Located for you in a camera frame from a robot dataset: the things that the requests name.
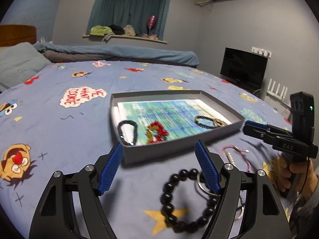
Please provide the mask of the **plaid sleeve right forearm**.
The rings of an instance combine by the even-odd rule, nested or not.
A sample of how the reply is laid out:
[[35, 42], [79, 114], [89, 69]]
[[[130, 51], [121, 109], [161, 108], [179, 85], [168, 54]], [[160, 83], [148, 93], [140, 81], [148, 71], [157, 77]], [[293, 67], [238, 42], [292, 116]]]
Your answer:
[[318, 184], [309, 199], [300, 197], [289, 219], [291, 238], [318, 238]]

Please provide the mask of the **right hand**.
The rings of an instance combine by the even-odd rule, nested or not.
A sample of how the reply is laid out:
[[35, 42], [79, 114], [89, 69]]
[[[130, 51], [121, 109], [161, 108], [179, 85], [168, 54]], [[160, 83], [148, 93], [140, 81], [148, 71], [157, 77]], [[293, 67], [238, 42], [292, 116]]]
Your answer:
[[299, 192], [306, 201], [308, 201], [314, 193], [318, 185], [318, 176], [314, 173], [314, 166], [311, 160], [305, 162], [291, 163], [288, 167], [287, 161], [283, 154], [279, 158], [277, 188], [281, 192], [290, 189], [289, 181], [292, 174], [299, 174], [299, 181], [295, 187], [295, 191]]

